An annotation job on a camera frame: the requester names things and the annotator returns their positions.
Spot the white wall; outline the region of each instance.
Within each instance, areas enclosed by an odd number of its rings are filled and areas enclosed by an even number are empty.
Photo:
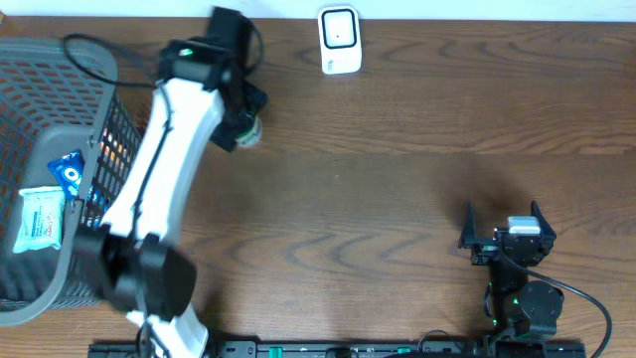
[[[636,0],[350,0],[366,19],[636,21]],[[212,5],[253,18],[315,18],[323,0],[5,0],[7,15],[199,16]]]

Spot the blue snack package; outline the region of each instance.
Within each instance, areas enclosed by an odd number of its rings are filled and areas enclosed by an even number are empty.
[[[68,201],[71,201],[80,191],[83,164],[81,151],[78,149],[47,165],[62,186]]]

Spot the plastic basket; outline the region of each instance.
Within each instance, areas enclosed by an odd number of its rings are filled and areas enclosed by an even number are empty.
[[[71,49],[91,71],[117,78],[107,50],[87,43]],[[76,70],[61,42],[0,40],[0,326],[50,307],[97,303],[74,260],[74,235],[78,226],[96,229],[140,140],[114,87]],[[76,149],[85,165],[79,194],[65,207],[62,247],[13,254],[23,205],[18,190],[59,185],[47,164]]]

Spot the white and teal package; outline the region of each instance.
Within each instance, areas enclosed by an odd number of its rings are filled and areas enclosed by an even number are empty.
[[[66,202],[62,187],[40,187],[19,191],[24,199],[22,225],[14,254],[62,246],[62,222]]]

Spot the wood grain surface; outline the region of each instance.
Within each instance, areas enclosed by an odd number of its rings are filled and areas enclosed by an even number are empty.
[[[8,18],[2,36],[87,32],[152,57],[205,19]],[[265,340],[477,336],[487,269],[456,249],[538,200],[558,234],[538,271],[601,300],[604,357],[636,351],[636,25],[364,21],[362,70],[320,70],[315,21],[258,20],[269,94],[256,149],[209,146],[182,250],[207,324]],[[139,80],[120,63],[120,77]],[[121,89],[143,126],[150,93]],[[565,294],[558,338],[596,349],[598,310]],[[106,305],[0,329],[0,356],[133,339]]]

